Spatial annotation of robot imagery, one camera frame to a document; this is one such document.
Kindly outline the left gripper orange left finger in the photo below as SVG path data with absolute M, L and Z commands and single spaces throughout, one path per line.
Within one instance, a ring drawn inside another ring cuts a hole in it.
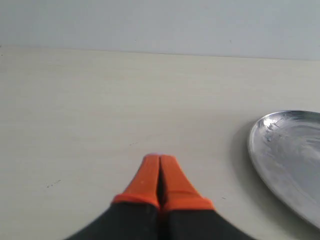
M 135 176 L 109 208 L 69 240 L 157 240 L 160 156 L 144 156 Z

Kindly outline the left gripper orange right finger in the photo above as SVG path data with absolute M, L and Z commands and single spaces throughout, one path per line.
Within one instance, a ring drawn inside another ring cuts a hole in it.
M 252 240 L 221 215 L 203 197 L 182 171 L 177 159 L 160 156 L 163 197 L 163 240 Z

